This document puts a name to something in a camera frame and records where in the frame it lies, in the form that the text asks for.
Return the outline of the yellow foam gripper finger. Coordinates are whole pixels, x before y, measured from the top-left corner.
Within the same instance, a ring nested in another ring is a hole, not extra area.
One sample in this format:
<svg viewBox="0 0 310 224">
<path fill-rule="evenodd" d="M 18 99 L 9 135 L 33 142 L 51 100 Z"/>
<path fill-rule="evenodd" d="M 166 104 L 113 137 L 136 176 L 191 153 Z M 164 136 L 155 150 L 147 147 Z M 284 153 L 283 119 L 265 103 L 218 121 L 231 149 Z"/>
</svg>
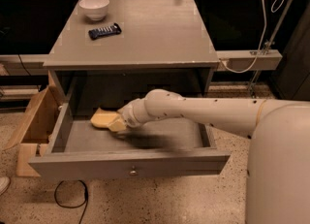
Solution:
<svg viewBox="0 0 310 224">
<path fill-rule="evenodd" d="M 127 126 L 123 118 L 119 115 L 108 124 L 108 128 L 111 132 L 120 132 L 124 131 Z"/>
</svg>

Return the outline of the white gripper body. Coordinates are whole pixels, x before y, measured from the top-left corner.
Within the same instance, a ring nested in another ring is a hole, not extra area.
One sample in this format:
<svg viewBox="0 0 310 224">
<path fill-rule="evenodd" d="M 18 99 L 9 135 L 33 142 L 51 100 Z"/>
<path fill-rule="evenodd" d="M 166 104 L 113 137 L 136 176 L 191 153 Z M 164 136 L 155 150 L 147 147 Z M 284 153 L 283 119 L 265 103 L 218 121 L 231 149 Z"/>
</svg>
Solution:
<svg viewBox="0 0 310 224">
<path fill-rule="evenodd" d="M 127 126 L 136 128 L 151 120 L 144 103 L 143 99 L 136 99 L 117 111 Z"/>
</svg>

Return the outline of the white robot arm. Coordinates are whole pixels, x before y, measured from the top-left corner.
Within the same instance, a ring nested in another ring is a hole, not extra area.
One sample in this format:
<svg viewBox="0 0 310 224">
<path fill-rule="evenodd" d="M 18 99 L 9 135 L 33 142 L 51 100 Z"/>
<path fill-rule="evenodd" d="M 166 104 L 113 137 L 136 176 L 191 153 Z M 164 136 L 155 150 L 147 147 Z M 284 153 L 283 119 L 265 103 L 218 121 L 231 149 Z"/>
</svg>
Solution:
<svg viewBox="0 0 310 224">
<path fill-rule="evenodd" d="M 274 99 L 184 98 L 152 90 L 124 106 L 111 131 L 184 117 L 251 138 L 246 224 L 310 224 L 310 104 Z"/>
</svg>

